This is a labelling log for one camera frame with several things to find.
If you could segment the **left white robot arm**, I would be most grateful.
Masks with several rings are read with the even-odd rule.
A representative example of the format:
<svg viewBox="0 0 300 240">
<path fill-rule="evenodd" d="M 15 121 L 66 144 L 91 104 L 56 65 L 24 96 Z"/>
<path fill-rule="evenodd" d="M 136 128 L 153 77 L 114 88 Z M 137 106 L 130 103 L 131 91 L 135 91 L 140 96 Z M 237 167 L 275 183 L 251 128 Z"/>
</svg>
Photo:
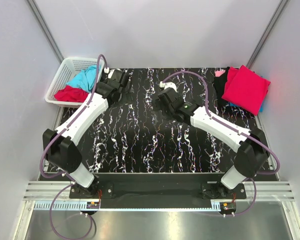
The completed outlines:
<svg viewBox="0 0 300 240">
<path fill-rule="evenodd" d="M 119 102 L 127 88 L 128 74 L 120 69 L 109 71 L 105 79 L 96 83 L 96 89 L 75 113 L 55 130 L 47 129 L 42 136 L 43 157 L 61 169 L 61 174 L 80 186 L 80 192 L 87 198 L 98 193 L 98 179 L 85 167 L 78 144 L 91 124 L 111 105 Z"/>
</svg>

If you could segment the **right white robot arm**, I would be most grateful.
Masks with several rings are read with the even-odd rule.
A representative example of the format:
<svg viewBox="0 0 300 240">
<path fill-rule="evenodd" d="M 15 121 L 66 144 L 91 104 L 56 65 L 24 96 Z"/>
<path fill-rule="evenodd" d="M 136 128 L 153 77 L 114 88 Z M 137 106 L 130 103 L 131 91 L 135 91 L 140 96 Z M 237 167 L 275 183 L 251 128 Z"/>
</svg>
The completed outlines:
<svg viewBox="0 0 300 240">
<path fill-rule="evenodd" d="M 172 87 L 156 95 L 152 107 L 170 119 L 209 133 L 236 153 L 233 166 L 213 184 L 208 194 L 210 198 L 229 198 L 238 184 L 258 174 L 270 156 L 261 129 L 249 130 L 231 123 L 210 112 L 199 101 L 185 101 Z"/>
</svg>

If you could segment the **red polo shirt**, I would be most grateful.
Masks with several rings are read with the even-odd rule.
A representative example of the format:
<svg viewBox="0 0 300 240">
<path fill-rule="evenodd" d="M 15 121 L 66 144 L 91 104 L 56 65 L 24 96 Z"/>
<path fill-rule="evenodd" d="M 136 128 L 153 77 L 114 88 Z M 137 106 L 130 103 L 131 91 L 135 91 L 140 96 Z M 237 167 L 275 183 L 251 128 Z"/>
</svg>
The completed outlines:
<svg viewBox="0 0 300 240">
<path fill-rule="evenodd" d="M 54 98 L 61 102 L 83 103 L 88 93 L 81 88 L 75 88 L 67 85 L 64 89 L 59 90 Z"/>
</svg>

